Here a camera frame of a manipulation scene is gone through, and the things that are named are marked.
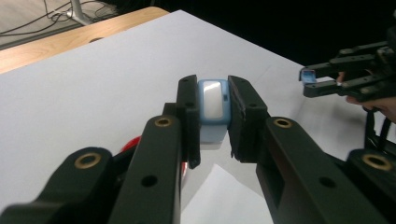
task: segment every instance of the light blue object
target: light blue object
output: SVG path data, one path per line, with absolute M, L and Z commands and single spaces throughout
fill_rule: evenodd
M 317 75 L 314 70 L 301 70 L 300 72 L 301 81 L 303 84 L 317 83 Z
M 204 79 L 198 82 L 201 144 L 219 147 L 231 122 L 231 99 L 228 81 Z

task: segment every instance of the person's hand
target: person's hand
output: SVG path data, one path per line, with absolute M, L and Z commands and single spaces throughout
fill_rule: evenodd
M 340 72 L 338 75 L 337 82 L 343 82 L 346 74 L 344 72 Z M 362 105 L 368 110 L 377 108 L 382 114 L 390 119 L 390 121 L 396 123 L 396 97 L 382 98 L 367 102 L 358 102 L 356 98 L 347 96 L 346 101 L 354 105 Z

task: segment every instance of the wooden surface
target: wooden surface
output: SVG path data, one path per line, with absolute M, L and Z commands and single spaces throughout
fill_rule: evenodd
M 0 51 L 0 74 L 74 49 L 95 38 L 125 31 L 146 21 L 168 14 L 158 7 L 147 7 L 116 18 L 39 39 Z

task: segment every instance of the hole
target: hole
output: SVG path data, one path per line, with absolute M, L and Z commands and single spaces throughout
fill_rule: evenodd
M 95 161 L 95 157 L 94 156 L 88 156 L 88 157 L 84 157 L 82 160 L 81 160 L 81 163 L 82 164 L 88 164 L 88 163 L 90 163 L 90 162 L 93 162 L 93 161 Z
M 329 177 L 320 177 L 319 182 L 326 188 L 334 189 L 336 187 L 335 182 Z
M 286 119 L 276 119 L 274 121 L 275 125 L 281 128 L 290 128 L 291 122 Z
M 157 125 L 158 127 L 167 127 L 171 124 L 172 124 L 172 120 L 170 119 L 161 118 L 155 120 L 155 125 Z
M 100 154 L 95 152 L 89 152 L 78 157 L 75 161 L 75 166 L 78 169 L 88 169 L 99 163 L 100 160 Z
M 392 169 L 392 164 L 388 161 L 387 158 L 375 154 L 366 154 L 363 155 L 363 161 L 378 170 L 389 171 Z
M 151 188 L 156 185 L 158 182 L 157 176 L 155 175 L 148 175 L 142 179 L 142 186 L 146 188 Z
M 369 158 L 369 161 L 372 162 L 372 163 L 375 163 L 375 164 L 377 164 L 377 165 L 380 165 L 380 166 L 385 165 L 385 162 L 384 162 L 384 161 L 381 161 L 379 158 L 370 157 L 370 158 Z
M 95 42 L 96 40 L 100 40 L 100 39 L 102 39 L 102 37 L 94 38 L 94 39 L 90 40 L 90 43 Z
M 192 102 L 187 102 L 187 103 L 185 104 L 185 106 L 186 106 L 186 107 L 193 107 L 193 106 L 194 106 L 194 103 L 192 103 Z

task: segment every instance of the black cable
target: black cable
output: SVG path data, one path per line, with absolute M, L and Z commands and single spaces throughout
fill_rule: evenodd
M 58 9 L 60 9 L 60 8 L 62 8 L 62 7 L 65 7 L 65 6 L 69 5 L 69 4 L 71 4 L 71 3 L 68 2 L 68 3 L 62 5 L 61 7 L 56 8 L 55 10 L 58 10 Z M 39 21 L 39 20 L 43 19 L 44 17 L 47 17 L 48 15 L 49 15 L 49 13 L 46 13 L 45 15 L 43 15 L 43 16 L 41 16 L 41 17 L 39 17 L 39 18 L 37 18 L 37 19 L 35 19 L 35 20 L 33 20 L 33 21 L 29 21 L 28 23 L 26 23 L 26 24 L 24 24 L 24 25 L 21 25 L 21 26 L 15 27 L 15 28 L 13 28 L 13 29 L 10 29 L 10 30 L 1 32 L 1 33 L 0 33 L 0 36 L 6 36 L 6 35 L 3 35 L 3 34 L 6 34 L 6 33 L 9 33 L 9 32 L 12 32 L 12 31 L 21 29 L 21 28 L 23 28 L 23 27 L 25 27 L 25 26 L 28 26 L 28 25 L 32 24 L 33 22 Z
M 33 20 L 33 21 L 30 21 L 30 22 L 28 22 L 28 23 L 26 23 L 26 24 L 24 24 L 24 25 L 21 25 L 21 26 L 18 26 L 18 27 L 16 27 L 16 28 L 13 28 L 13 29 L 10 29 L 10 30 L 1 32 L 1 33 L 0 33 L 0 37 L 2 37 L 2 36 L 14 36 L 14 35 L 30 35 L 30 34 L 39 33 L 39 32 L 41 32 L 41 31 L 44 31 L 44 30 L 46 30 L 46 29 L 49 29 L 51 26 L 55 25 L 58 21 L 60 21 L 60 18 L 61 18 L 62 16 L 65 16 L 64 14 L 67 13 L 67 11 L 72 10 L 72 13 L 73 13 L 73 4 L 71 3 L 71 1 L 69 1 L 68 3 L 66 3 L 66 4 L 64 4 L 64 5 L 62 5 L 62 6 L 58 7 L 58 8 L 56 8 L 56 9 L 54 9 L 52 12 L 48 12 L 47 1 L 46 1 L 46 0 L 43 0 L 43 2 L 44 2 L 45 9 L 46 9 L 46 14 L 45 14 L 45 15 L 43 15 L 43 16 L 41 16 L 41 17 L 39 17 L 39 18 L 37 18 L 37 19 L 35 19 L 35 20 Z M 97 10 L 94 12 L 95 16 L 97 16 L 97 12 L 100 11 L 100 10 L 102 10 L 103 8 L 105 8 L 106 5 L 105 5 L 104 3 L 98 2 L 98 1 L 87 1 L 87 2 L 84 2 L 84 3 L 81 3 L 81 4 L 84 5 L 84 4 L 92 3 L 92 2 L 100 3 L 100 4 L 103 5 L 102 7 L 100 7 L 99 9 L 97 9 Z M 54 15 L 52 15 L 52 16 L 50 17 L 50 14 L 52 14 L 54 11 L 56 11 L 56 10 L 62 8 L 62 7 L 65 7 L 65 6 L 69 5 L 69 4 L 72 5 L 69 9 L 67 9 L 66 11 L 63 11 L 63 13 L 55 13 Z M 103 16 L 103 17 L 98 17 L 98 16 L 97 16 L 98 18 L 91 18 L 91 17 L 89 17 L 89 18 L 90 18 L 91 20 L 93 20 L 93 21 L 102 21 L 102 20 L 109 19 L 109 18 L 112 18 L 112 17 L 117 16 L 117 15 L 119 15 L 119 14 L 118 14 L 118 13 L 113 13 L 113 14 L 105 15 L 105 16 Z M 33 22 L 39 21 L 39 20 L 43 19 L 44 17 L 47 17 L 48 19 L 51 19 L 51 20 L 53 21 L 53 24 L 51 24 L 51 25 L 49 25 L 49 26 L 46 26 L 46 27 L 44 27 L 44 28 L 42 28 L 42 29 L 40 29 L 40 30 L 33 31 L 33 32 L 5 35 L 6 33 L 9 33 L 9 32 L 12 32 L 12 31 L 15 31 L 15 30 L 18 30 L 18 29 L 21 29 L 21 28 L 23 28 L 23 27 L 25 27 L 25 26 L 27 26 L 27 25 L 32 24 Z M 65 20 L 62 20 L 62 21 L 68 21 L 68 20 L 70 20 L 70 19 L 72 18 L 72 16 L 67 16 L 67 15 L 66 15 L 66 17 L 67 17 L 67 18 L 66 18 Z
M 46 30 L 46 29 L 50 28 L 51 26 L 55 25 L 55 24 L 56 24 L 56 22 L 59 20 L 59 18 L 61 18 L 61 17 L 58 17 L 58 18 L 56 19 L 56 21 L 55 21 L 55 22 L 53 22 L 51 25 L 49 25 L 49 26 L 46 26 L 46 27 L 44 27 L 44 28 L 42 28 L 42 29 L 40 29 L 40 30 L 36 30 L 36 31 L 32 31 L 32 32 L 27 32 L 27 33 L 11 34 L 11 35 L 0 35 L 0 36 L 12 36 L 12 35 L 30 35 L 30 34 L 39 33 L 39 32 L 41 32 L 41 31 L 44 31 L 44 30 Z
M 384 123 L 382 124 L 381 134 L 379 135 L 378 149 L 384 151 L 385 146 L 387 144 L 388 132 L 391 121 L 388 118 L 384 119 Z
M 363 108 L 367 112 L 366 125 L 364 131 L 364 147 L 365 148 L 377 148 L 375 141 L 375 116 L 373 110 Z

